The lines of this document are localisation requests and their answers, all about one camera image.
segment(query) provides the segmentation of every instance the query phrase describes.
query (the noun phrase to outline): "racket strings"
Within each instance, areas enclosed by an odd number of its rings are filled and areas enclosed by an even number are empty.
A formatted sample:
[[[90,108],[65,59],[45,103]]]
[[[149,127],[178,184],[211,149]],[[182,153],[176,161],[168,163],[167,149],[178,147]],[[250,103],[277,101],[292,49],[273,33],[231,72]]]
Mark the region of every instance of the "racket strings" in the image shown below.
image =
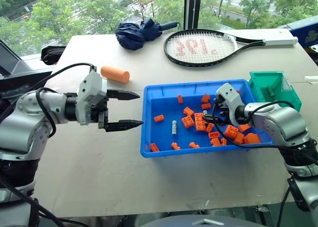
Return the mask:
[[[209,63],[233,53],[236,44],[216,33],[191,31],[171,37],[166,51],[173,58],[188,63]]]

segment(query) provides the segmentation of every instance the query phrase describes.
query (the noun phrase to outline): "window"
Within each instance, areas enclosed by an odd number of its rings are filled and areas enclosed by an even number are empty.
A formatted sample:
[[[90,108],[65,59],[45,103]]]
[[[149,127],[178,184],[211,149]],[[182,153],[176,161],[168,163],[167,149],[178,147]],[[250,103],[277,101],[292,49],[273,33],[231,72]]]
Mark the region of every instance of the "window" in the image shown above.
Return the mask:
[[[275,28],[318,14],[318,0],[201,0],[199,28]]]
[[[19,56],[74,35],[114,33],[122,21],[183,23],[184,0],[0,0],[0,39]]]

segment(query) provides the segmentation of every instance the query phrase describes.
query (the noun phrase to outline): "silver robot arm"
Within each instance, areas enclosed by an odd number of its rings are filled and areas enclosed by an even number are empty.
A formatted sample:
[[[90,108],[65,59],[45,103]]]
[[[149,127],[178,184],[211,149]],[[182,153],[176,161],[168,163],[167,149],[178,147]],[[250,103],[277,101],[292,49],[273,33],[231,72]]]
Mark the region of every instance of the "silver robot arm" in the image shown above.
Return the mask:
[[[107,101],[110,98],[130,100],[135,93],[107,89],[107,80],[94,70],[79,86],[79,93],[40,93],[40,98],[55,124],[78,121],[81,125],[98,123],[107,132],[137,127],[143,122],[120,120],[108,122]],[[0,176],[27,196],[34,192],[34,175],[52,124],[36,98],[36,91],[22,95],[15,110],[0,123]],[[0,227],[29,225],[30,206],[0,183]]]
[[[297,206],[303,211],[310,211],[314,224],[318,226],[317,143],[310,137],[305,120],[299,112],[278,104],[263,108],[269,103],[244,105],[240,95],[228,83],[217,90],[215,104],[222,109],[222,115],[226,116],[228,123],[249,123],[266,131],[275,145],[289,148],[279,151],[291,174],[288,179],[291,193]]]

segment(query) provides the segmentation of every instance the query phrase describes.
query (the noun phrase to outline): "tennis racket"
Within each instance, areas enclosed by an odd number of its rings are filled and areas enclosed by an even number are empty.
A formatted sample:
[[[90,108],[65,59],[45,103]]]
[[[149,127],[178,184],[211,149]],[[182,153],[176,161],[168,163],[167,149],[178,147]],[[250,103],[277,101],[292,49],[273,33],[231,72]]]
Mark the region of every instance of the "tennis racket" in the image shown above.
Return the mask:
[[[173,62],[189,67],[207,67],[225,61],[249,47],[295,45],[291,39],[253,40],[223,32],[193,29],[173,33],[164,42],[164,53]]]

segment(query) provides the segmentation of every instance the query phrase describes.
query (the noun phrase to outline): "umbrella handle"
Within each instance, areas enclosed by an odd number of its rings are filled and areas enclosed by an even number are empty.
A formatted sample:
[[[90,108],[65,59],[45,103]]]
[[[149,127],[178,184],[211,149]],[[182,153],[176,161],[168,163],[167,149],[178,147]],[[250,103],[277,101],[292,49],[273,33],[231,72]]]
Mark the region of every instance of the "umbrella handle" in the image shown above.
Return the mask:
[[[160,24],[161,31],[165,31],[165,30],[177,27],[178,23],[179,22],[177,22],[177,21],[171,21],[171,22],[167,22],[164,24]]]

